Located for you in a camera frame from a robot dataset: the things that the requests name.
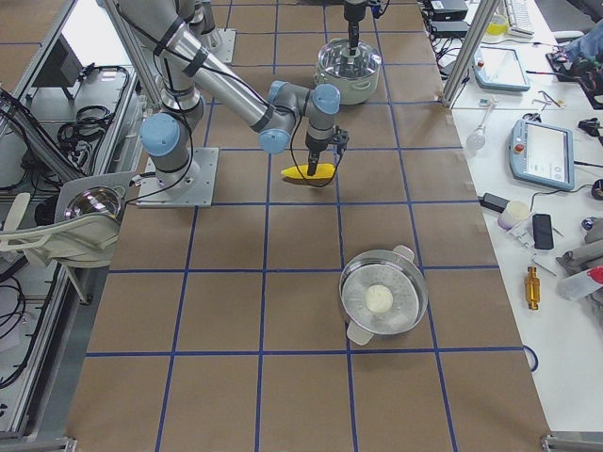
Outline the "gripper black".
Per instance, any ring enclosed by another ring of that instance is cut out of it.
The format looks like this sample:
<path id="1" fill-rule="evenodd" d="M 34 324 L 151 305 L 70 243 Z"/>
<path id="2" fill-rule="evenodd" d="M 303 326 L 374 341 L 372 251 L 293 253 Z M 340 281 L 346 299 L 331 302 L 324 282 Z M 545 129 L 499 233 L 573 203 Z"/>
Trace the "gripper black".
<path id="1" fill-rule="evenodd" d="M 348 23 L 350 47 L 357 47 L 360 40 L 360 23 L 365 19 L 367 9 L 374 19 L 381 18 L 389 7 L 388 1 L 382 0 L 345 0 L 344 19 Z"/>
<path id="2" fill-rule="evenodd" d="M 305 137 L 305 145 L 309 152 L 307 175 L 316 175 L 321 152 L 325 151 L 329 145 L 334 145 L 336 151 L 342 154 L 347 149 L 349 138 L 349 132 L 338 125 L 332 131 L 327 132 L 327 137 L 316 138 L 307 133 Z"/>

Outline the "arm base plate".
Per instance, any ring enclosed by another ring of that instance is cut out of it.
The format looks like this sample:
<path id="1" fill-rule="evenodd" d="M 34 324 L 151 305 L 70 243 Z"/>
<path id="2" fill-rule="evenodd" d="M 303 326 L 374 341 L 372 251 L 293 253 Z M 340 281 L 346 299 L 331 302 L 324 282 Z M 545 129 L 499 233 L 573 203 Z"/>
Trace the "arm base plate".
<path id="1" fill-rule="evenodd" d="M 233 60 L 236 30 L 234 28 L 214 28 L 197 35 L 198 40 L 222 63 L 230 64 Z"/>
<path id="2" fill-rule="evenodd" d="M 220 150 L 194 148 L 192 164 L 186 176 L 183 171 L 174 174 L 157 172 L 151 158 L 145 170 L 153 175 L 140 182 L 136 206 L 142 208 L 210 207 L 213 201 Z"/>

